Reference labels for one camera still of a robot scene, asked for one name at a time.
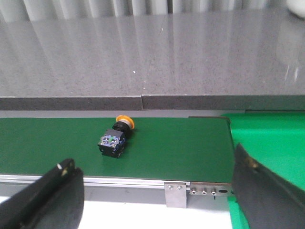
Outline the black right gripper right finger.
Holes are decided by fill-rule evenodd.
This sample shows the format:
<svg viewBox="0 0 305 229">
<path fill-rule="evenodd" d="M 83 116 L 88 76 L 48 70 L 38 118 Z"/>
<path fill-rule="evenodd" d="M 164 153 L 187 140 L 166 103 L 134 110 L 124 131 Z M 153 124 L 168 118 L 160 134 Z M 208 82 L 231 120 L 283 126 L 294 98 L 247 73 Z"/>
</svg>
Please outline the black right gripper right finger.
<svg viewBox="0 0 305 229">
<path fill-rule="evenodd" d="M 251 157 L 234 152 L 233 192 L 252 229 L 303 229 L 305 192 Z"/>
</svg>

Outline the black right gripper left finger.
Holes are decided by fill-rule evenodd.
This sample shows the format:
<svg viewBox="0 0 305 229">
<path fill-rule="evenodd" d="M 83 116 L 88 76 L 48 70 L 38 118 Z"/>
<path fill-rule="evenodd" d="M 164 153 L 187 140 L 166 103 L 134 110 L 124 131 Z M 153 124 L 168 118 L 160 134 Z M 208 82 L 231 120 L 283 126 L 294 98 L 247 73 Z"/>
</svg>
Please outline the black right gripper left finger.
<svg viewBox="0 0 305 229">
<path fill-rule="evenodd" d="M 68 158 L 1 203 L 0 227 L 76 229 L 83 207 L 83 171 Z"/>
</svg>

